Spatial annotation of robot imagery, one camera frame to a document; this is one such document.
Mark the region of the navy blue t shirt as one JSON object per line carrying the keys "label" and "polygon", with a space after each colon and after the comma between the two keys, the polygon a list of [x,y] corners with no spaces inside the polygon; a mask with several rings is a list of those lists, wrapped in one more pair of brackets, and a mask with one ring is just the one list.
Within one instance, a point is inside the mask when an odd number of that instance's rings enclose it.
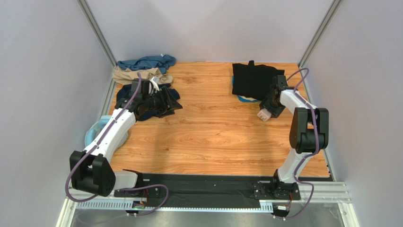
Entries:
{"label": "navy blue t shirt", "polygon": [[[132,85],[124,85],[116,95],[115,109],[124,108],[133,96],[137,83],[134,88]],[[134,113],[136,121],[145,121],[151,117],[163,118],[175,114],[175,110],[183,109],[178,103],[179,93],[171,89],[170,85],[158,85],[159,91],[154,94],[146,94],[140,88],[139,93],[128,106],[128,111]]]}

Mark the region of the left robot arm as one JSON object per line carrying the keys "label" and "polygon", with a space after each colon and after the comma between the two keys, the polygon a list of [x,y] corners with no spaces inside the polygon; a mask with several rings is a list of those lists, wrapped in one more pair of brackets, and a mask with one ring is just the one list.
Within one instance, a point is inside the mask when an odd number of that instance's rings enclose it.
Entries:
{"label": "left robot arm", "polygon": [[128,93],[117,103],[111,119],[97,137],[83,151],[71,154],[66,192],[73,188],[93,197],[106,197],[114,190],[134,188],[139,174],[132,170],[115,172],[110,165],[114,152],[139,117],[154,112],[162,118],[173,115],[178,109],[182,109],[182,105],[165,87],[153,94]]}

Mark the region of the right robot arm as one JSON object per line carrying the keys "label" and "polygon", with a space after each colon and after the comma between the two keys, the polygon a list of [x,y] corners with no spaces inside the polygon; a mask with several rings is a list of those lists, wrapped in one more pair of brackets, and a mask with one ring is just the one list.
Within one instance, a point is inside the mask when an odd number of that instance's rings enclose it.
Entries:
{"label": "right robot arm", "polygon": [[328,145],[329,111],[309,103],[296,88],[275,84],[260,103],[257,116],[266,122],[279,117],[284,109],[293,115],[289,132],[291,150],[276,175],[282,183],[296,183],[307,162]]}

